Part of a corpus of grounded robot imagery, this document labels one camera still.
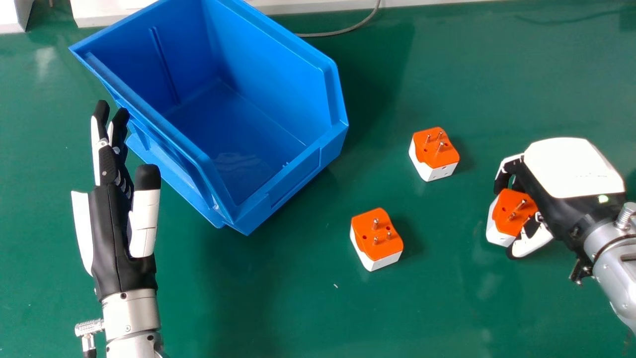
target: orange and white plug adapter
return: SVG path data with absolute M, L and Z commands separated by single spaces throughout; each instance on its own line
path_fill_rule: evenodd
M 459 153 L 440 127 L 413 133 L 408 156 L 427 182 L 450 176 L 459 163 Z
M 486 239 L 489 243 L 508 247 L 523 229 L 525 222 L 539 211 L 526 193 L 504 189 L 488 209 Z
M 382 208 L 353 217 L 349 236 L 368 271 L 394 264 L 404 250 L 402 238 L 393 227 L 389 214 Z

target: black and white robotic hand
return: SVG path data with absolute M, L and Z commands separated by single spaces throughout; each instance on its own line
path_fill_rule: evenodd
M 95 187 L 71 192 L 84 268 L 95 282 L 103 319 L 75 326 L 84 357 L 96 357 L 94 334 L 104 331 L 106 357 L 166 358 L 156 300 L 155 237 L 161 176 L 142 165 L 133 184 L 125 166 L 126 109 L 107 124 L 109 106 L 99 101 L 90 119 Z
M 489 242 L 519 259 L 563 241 L 577 257 L 570 279 L 596 280 L 636 332 L 636 203 L 626 201 L 622 177 L 595 146 L 580 138 L 532 143 L 501 162 L 494 192 Z

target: orange plug top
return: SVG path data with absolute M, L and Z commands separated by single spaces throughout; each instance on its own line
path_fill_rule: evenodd
M 404 243 L 395 231 L 389 214 L 382 208 L 373 209 L 351 219 L 356 244 L 372 261 L 404 250 Z
M 459 153 L 450 143 L 441 127 L 426 129 L 413 134 L 415 156 L 420 163 L 439 168 L 459 162 Z
M 526 220 L 539 211 L 535 202 L 526 193 L 504 189 L 492 210 L 492 220 L 499 232 L 517 236 Z

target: blue plastic bin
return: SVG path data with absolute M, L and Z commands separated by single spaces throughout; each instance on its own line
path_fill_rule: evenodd
M 335 63 L 243 0 L 161 0 L 71 51 L 215 227 L 250 234 L 342 149 Z

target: storage bin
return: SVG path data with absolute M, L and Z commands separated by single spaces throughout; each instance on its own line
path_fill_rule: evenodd
M 242 0 L 160 0 L 70 49 L 215 227 L 250 234 L 342 149 L 335 63 Z

